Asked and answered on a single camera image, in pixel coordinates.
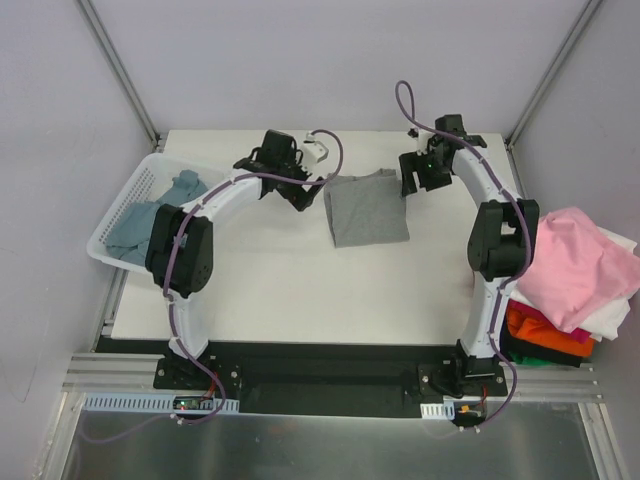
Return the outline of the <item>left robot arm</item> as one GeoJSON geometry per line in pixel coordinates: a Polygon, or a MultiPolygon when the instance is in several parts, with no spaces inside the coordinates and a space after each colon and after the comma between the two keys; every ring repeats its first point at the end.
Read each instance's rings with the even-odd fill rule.
{"type": "Polygon", "coordinates": [[[306,210],[327,182],[314,179],[312,172],[328,154],[313,132],[297,143],[289,134],[269,130],[219,184],[181,206],[163,203],[157,210],[145,268],[167,302],[169,348],[183,358],[176,374],[187,387],[205,386],[212,374],[209,361],[201,358],[209,339],[196,296],[213,274],[215,231],[272,192],[296,211],[306,210]]]}

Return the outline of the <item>grey t-shirt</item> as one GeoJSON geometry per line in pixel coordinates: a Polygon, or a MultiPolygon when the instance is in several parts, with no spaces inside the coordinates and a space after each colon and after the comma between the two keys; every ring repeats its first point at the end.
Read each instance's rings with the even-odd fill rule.
{"type": "Polygon", "coordinates": [[[337,176],[324,188],[328,227],[336,248],[407,242],[406,200],[394,169],[337,176]]]}

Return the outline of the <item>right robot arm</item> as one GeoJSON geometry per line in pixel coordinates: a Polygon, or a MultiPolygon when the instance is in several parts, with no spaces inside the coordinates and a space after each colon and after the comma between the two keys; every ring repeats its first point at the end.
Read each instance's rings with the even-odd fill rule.
{"type": "Polygon", "coordinates": [[[416,150],[399,156],[402,195],[443,188],[458,178],[477,207],[467,243],[474,293],[459,343],[469,358],[492,358],[514,282],[534,256],[539,206],[492,168],[486,141],[466,132],[461,115],[444,115],[433,128],[415,128],[411,137],[416,150]]]}

